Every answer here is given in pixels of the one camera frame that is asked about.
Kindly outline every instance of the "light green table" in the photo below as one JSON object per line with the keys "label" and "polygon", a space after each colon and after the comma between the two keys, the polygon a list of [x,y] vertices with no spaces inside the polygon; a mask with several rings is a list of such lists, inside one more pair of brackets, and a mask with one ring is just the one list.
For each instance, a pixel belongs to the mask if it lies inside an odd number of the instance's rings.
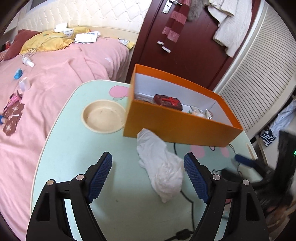
{"label": "light green table", "polygon": [[[73,93],[54,124],[40,156],[31,207],[35,206],[47,180],[54,179],[57,183],[72,180],[76,175],[85,173],[107,151],[112,154],[113,166],[99,198],[91,204],[106,239],[163,241],[182,229],[192,230],[191,204],[181,194],[167,203],[161,202],[151,187],[146,170],[138,164],[135,138],[123,137],[123,130],[112,134],[94,133],[81,122],[83,108],[95,100],[115,100],[126,107],[128,87],[124,83],[95,80],[81,85]],[[231,144],[236,153],[250,156],[247,144],[252,145],[244,132]],[[173,152],[173,143],[167,145],[169,151]],[[193,152],[210,171],[225,167],[236,170],[231,160],[234,152],[229,146],[214,148],[176,144],[176,150],[181,158],[187,152]],[[251,169],[240,167],[240,170],[250,181],[260,179]],[[194,201],[197,225],[206,204],[198,199],[186,173],[182,190]],[[70,201],[65,201],[73,237],[81,240]],[[222,220],[216,240],[222,238],[225,226],[226,221]]]}

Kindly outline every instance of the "headboard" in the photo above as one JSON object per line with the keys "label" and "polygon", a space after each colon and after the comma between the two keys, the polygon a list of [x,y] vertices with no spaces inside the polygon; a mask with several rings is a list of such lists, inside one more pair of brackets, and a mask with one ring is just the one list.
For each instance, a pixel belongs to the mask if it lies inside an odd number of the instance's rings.
{"label": "headboard", "polygon": [[[136,42],[152,0],[48,0],[20,14],[17,29],[45,31],[57,24],[87,26],[102,37],[117,37]],[[125,82],[127,68],[118,80]]]}

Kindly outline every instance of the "round shallow dish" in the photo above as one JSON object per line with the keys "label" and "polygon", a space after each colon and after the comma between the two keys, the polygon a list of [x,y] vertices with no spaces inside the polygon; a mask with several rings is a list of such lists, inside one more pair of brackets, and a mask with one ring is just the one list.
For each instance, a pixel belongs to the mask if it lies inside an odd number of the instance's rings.
{"label": "round shallow dish", "polygon": [[97,100],[82,111],[82,122],[91,131],[110,134],[123,128],[125,109],[112,100]]}

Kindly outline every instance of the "door handle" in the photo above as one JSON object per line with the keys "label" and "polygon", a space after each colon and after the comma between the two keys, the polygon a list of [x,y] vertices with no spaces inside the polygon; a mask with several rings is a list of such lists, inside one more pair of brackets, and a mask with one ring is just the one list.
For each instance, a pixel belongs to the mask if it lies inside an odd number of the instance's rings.
{"label": "door handle", "polygon": [[173,5],[173,3],[175,3],[176,5],[179,4],[180,6],[182,6],[182,4],[179,3],[177,0],[167,0],[163,8],[163,13],[167,14],[170,11],[170,8]]}

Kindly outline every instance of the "wardrobe door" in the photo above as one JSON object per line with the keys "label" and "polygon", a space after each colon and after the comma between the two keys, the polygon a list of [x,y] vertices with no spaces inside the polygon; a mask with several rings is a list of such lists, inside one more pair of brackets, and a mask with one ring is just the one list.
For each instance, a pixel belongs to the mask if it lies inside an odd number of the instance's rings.
{"label": "wardrobe door", "polygon": [[[142,52],[139,55],[138,61],[135,62],[132,59],[131,64],[139,63],[160,69],[212,90],[228,68],[225,68],[224,65],[227,63],[230,65],[232,62],[232,58],[228,57],[225,53],[225,47],[220,46],[213,40],[213,36],[218,29],[217,21],[210,15],[207,8],[205,8],[196,21],[187,21],[185,23],[178,41],[171,49],[171,53],[168,53],[157,43],[160,40],[161,32],[175,8],[175,5],[173,5],[168,14],[162,13],[165,4],[166,0],[159,4],[160,7],[155,13],[149,32],[147,32],[145,44],[141,49]],[[150,15],[150,12],[146,15],[139,35],[139,41],[142,41],[140,38],[142,31],[143,34],[145,32],[143,28],[148,26],[147,23],[145,25],[146,19],[147,21],[151,21]]]}

